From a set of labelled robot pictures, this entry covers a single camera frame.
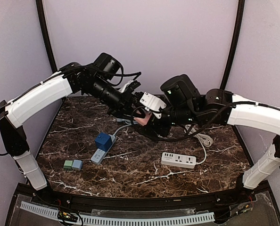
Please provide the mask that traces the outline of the pink plug adapter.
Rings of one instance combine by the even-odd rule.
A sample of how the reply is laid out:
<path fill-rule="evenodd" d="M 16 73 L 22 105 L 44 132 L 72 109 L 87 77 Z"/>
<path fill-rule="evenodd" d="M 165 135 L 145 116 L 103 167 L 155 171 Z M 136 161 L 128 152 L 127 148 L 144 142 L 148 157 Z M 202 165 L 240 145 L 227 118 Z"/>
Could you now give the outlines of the pink plug adapter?
<path fill-rule="evenodd" d="M 134 121 L 136 121 L 139 125 L 145 126 L 147 125 L 149 119 L 151 117 L 151 114 L 146 114 L 144 118 L 134 117 Z"/>

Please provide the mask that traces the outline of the blue cube socket adapter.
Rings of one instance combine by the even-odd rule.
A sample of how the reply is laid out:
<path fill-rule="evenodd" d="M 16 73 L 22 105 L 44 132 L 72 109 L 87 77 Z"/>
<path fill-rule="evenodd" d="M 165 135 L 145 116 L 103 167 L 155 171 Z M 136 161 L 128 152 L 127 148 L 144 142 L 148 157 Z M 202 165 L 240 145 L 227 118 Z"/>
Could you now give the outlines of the blue cube socket adapter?
<path fill-rule="evenodd" d="M 107 152 L 112 145 L 111 136 L 106 133 L 99 133 L 95 138 L 96 147 L 104 152 Z"/>

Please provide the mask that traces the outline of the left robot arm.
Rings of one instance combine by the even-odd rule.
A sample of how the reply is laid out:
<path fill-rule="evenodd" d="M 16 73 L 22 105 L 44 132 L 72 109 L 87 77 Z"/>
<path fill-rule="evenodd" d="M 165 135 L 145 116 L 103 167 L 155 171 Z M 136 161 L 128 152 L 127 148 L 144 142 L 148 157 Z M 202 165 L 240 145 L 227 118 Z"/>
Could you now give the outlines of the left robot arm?
<path fill-rule="evenodd" d="M 72 62 L 10 101 L 0 102 L 0 134 L 9 154 L 36 191 L 49 183 L 30 153 L 23 124 L 50 104 L 71 94 L 89 94 L 109 107 L 109 114 L 129 116 L 135 103 L 138 73 L 117 74 L 122 65 L 109 59 L 88 65 Z"/>

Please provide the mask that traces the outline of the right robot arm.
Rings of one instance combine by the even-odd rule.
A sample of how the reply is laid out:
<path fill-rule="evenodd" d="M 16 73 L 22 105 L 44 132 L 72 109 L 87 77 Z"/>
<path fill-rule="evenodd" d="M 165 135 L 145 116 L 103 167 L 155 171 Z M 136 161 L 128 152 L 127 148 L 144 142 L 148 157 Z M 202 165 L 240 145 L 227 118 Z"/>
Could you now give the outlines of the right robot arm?
<path fill-rule="evenodd" d="M 245 189 L 255 189 L 260 182 L 280 167 L 280 107 L 249 100 L 223 89 L 212 89 L 201 95 L 190 78 L 175 76 L 164 82 L 160 89 L 166 101 L 148 92 L 140 99 L 147 111 L 152 112 L 149 125 L 156 138 L 163 140 L 172 126 L 210 124 L 246 126 L 274 133 L 266 153 L 242 175 Z"/>

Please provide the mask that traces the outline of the light blue plug adapter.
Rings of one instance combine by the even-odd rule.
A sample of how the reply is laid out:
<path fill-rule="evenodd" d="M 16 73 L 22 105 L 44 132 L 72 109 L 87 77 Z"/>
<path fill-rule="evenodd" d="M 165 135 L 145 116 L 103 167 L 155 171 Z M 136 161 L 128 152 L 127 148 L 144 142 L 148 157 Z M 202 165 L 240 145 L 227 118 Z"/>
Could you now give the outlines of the light blue plug adapter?
<path fill-rule="evenodd" d="M 83 162 L 81 160 L 73 160 L 72 169 L 80 171 L 82 169 Z"/>

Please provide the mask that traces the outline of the green plug adapter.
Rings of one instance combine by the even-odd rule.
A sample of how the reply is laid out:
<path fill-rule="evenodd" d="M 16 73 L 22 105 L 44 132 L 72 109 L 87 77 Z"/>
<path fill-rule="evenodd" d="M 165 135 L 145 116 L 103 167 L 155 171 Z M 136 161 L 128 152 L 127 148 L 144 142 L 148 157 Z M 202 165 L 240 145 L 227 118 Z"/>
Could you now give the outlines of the green plug adapter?
<path fill-rule="evenodd" d="M 63 169 L 65 171 L 72 171 L 72 165 L 73 165 L 73 161 L 72 160 L 65 160 L 64 165 L 63 165 Z"/>

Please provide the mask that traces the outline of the white power strip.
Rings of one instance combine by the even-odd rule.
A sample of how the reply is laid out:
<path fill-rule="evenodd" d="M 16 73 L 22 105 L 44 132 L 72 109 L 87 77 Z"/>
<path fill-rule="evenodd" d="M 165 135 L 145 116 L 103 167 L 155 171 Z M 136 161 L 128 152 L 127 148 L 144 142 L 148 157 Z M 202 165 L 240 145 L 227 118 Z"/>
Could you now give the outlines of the white power strip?
<path fill-rule="evenodd" d="M 197 164 L 197 160 L 195 156 L 163 152 L 161 156 L 161 164 L 193 169 Z"/>

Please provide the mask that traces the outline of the light blue power strip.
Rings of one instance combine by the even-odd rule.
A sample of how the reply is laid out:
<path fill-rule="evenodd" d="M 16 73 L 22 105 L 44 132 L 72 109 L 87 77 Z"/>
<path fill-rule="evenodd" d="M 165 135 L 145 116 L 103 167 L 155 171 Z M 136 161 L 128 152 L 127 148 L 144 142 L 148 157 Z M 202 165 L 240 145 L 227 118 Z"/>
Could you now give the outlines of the light blue power strip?
<path fill-rule="evenodd" d="M 109 150 L 107 152 L 104 152 L 100 149 L 97 148 L 97 150 L 95 151 L 95 153 L 92 155 L 92 157 L 90 158 L 90 161 L 94 164 L 100 165 L 101 162 L 103 161 L 103 159 L 105 158 L 105 156 L 107 155 L 107 153 L 110 151 L 110 149 L 112 148 L 112 146 L 115 144 L 115 140 L 116 140 L 116 136 L 114 135 L 110 135 L 111 139 L 112 139 L 112 145 L 109 148 Z"/>

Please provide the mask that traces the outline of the black front rail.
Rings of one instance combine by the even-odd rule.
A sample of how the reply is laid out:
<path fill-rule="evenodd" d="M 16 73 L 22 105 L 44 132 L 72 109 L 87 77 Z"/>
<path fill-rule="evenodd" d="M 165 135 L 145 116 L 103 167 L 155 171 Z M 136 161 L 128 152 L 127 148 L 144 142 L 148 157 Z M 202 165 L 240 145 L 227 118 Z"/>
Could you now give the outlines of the black front rail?
<path fill-rule="evenodd" d="M 235 190 L 200 194 L 193 196 L 169 197 L 169 198 L 105 198 L 63 192 L 51 192 L 41 194 L 31 188 L 27 188 L 26 195 L 32 200 L 41 203 L 60 204 L 62 208 L 89 212 L 99 210 L 125 210 L 125 211 L 149 211 L 149 210 L 177 210 L 195 208 L 196 210 L 222 211 L 231 205 L 250 201 L 249 196 Z"/>

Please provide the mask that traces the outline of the right black frame post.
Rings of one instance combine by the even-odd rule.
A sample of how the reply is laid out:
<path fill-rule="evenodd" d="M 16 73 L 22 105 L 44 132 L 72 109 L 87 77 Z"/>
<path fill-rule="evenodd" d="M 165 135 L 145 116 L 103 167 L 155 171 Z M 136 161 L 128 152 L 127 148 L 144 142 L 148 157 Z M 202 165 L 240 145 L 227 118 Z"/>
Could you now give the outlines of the right black frame post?
<path fill-rule="evenodd" d="M 244 14 L 244 9 L 245 9 L 245 0 L 238 0 L 238 6 L 237 6 L 237 12 L 236 12 L 236 19 L 235 19 L 235 24 L 234 24 L 234 29 L 233 29 L 233 34 L 232 34 L 232 39 L 231 39 L 231 45 L 230 45 L 230 50 L 228 53 L 227 57 L 227 62 L 225 65 L 224 73 L 222 76 L 221 84 L 219 89 L 225 90 L 228 79 L 230 76 L 230 72 L 232 69 L 237 45 L 238 45 L 238 40 L 239 40 L 239 34 L 241 30 L 241 25 L 242 25 L 242 19 L 243 19 L 243 14 Z"/>

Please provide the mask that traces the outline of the black frame post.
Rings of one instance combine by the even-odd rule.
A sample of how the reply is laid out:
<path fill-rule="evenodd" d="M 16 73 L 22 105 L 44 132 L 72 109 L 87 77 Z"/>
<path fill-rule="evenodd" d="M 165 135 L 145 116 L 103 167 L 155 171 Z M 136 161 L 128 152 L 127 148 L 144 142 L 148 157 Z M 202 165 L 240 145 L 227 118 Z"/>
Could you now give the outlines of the black frame post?
<path fill-rule="evenodd" d="M 230 76 L 230 72 L 232 69 L 237 45 L 238 45 L 238 40 L 239 40 L 239 34 L 241 30 L 241 25 L 242 25 L 242 19 L 243 19 L 243 14 L 244 14 L 244 9 L 245 9 L 245 0 L 238 0 L 238 6 L 237 6 L 237 12 L 236 12 L 236 19 L 235 19 L 235 24 L 234 24 L 234 29 L 233 29 L 233 34 L 232 34 L 232 39 L 231 39 L 231 45 L 230 45 L 230 50 L 228 53 L 227 57 L 227 62 L 225 65 L 224 73 L 222 76 L 221 84 L 219 89 L 225 90 L 228 79 Z"/>
<path fill-rule="evenodd" d="M 49 38 L 48 26 L 47 26 L 45 12 L 44 12 L 44 4 L 42 0 L 36 0 L 35 3 L 36 3 L 37 15 L 39 19 L 41 34 L 42 34 L 46 54 L 48 57 L 49 65 L 51 71 L 55 73 L 58 70 L 58 68 L 57 68 L 52 45 Z"/>

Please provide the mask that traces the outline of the left black frame post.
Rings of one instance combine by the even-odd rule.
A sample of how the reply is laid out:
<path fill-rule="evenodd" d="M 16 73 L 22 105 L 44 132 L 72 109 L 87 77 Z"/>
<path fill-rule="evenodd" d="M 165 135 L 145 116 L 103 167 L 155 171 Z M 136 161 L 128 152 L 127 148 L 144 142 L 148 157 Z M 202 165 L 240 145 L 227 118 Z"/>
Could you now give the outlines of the left black frame post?
<path fill-rule="evenodd" d="M 39 19 L 41 34 L 42 34 L 46 54 L 48 57 L 49 65 L 51 71 L 55 73 L 58 70 L 58 68 L 57 68 L 52 45 L 49 38 L 48 26 L 47 26 L 45 12 L 44 12 L 44 4 L 42 0 L 36 0 L 35 3 L 36 3 L 37 15 Z"/>

